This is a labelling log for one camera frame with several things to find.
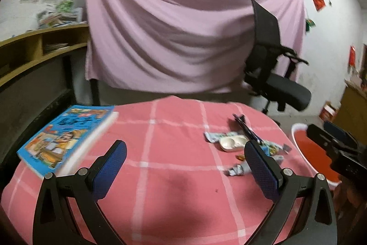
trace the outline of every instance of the red liquid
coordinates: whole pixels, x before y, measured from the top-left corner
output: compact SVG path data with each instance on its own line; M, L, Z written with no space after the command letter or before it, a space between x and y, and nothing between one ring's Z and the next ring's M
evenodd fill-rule
M339 182L338 173L330 168L331 159L326 152L307 137L306 131L298 130L294 133L294 139L302 154L319 173L322 173L329 181Z

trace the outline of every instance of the silver screw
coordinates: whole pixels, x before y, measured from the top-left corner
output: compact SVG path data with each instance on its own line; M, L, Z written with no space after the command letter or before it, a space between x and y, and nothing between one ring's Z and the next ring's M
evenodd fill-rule
M318 177L320 180L322 180L322 181L325 179L325 176L324 176L322 173L317 174L317 177Z
M50 179L50 178L52 178L52 173L46 173L45 174L45 179Z
M88 169L84 167L78 170L78 175L86 175L87 172L88 172Z
M289 175L289 176L293 175L293 171L291 169L289 169L289 168L283 169L283 173L285 175Z

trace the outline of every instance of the black office chair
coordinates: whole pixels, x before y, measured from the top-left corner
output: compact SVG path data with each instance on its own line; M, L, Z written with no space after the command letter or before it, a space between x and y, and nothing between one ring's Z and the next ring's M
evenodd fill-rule
M255 14L255 42L246 60L245 82L250 84L256 95L267 99L262 110L267 114L270 102L278 103L278 111L284 111L289 104L298 111L305 110L311 101L311 92L304 86L289 79L300 62L296 51L280 44L278 20L255 0L251 0ZM284 77L273 74L278 57L289 58L289 66Z

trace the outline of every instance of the chair seat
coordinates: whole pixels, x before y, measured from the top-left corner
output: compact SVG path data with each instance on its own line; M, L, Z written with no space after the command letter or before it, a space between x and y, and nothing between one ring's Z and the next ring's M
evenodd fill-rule
M245 82L255 87L257 74L246 74ZM275 102L285 102L298 111L305 110L311 101L311 92L304 86L277 74L271 73L262 91L267 99Z

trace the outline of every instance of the pink cloth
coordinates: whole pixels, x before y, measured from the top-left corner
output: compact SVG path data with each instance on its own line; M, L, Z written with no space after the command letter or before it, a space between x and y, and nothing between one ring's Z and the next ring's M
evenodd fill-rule
M300 52L304 0L256 0ZM195 93L240 87L254 41L250 0L86 0L92 43L86 78L112 87ZM277 72L284 74L288 60Z
M245 114L260 138L293 148L282 167L311 175L283 131L266 115L243 104L171 96L116 106L115 111L120 113L118 119L80 167L90 167L115 140L126 142L127 160L98 204L128 245L238 245L255 231L272 202L265 199L251 174L226 177L223 170L238 163L235 153L221 151L203 136L204 131L237 130L230 121L233 113ZM21 162L1 198L4 211L28 244L32 244L41 183ZM278 240L287 236L298 207ZM91 241L80 212L73 210L83 236Z

